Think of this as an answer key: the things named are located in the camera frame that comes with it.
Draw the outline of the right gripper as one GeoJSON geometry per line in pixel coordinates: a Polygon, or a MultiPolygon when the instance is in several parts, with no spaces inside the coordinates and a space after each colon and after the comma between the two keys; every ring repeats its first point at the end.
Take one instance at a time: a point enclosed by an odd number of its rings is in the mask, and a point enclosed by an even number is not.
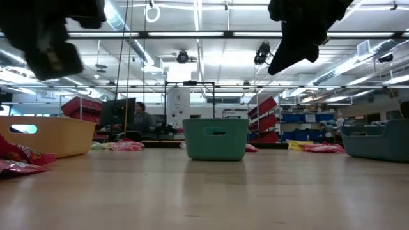
{"type": "Polygon", "coordinates": [[[268,73],[275,75],[306,59],[314,63],[318,45],[327,40],[332,25],[343,19],[352,0],[270,0],[268,12],[281,23],[282,40],[268,73]]]}

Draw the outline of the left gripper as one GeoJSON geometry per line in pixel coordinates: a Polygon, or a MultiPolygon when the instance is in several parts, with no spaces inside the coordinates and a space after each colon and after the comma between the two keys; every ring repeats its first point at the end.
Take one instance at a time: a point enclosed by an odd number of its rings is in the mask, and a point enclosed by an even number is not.
{"type": "Polygon", "coordinates": [[[68,39],[66,20],[99,29],[106,21],[104,8],[104,0],[1,0],[1,32],[11,46],[25,52],[38,80],[75,75],[84,67],[76,46],[64,42],[68,39]],[[38,49],[48,43],[58,44],[38,49]]]}

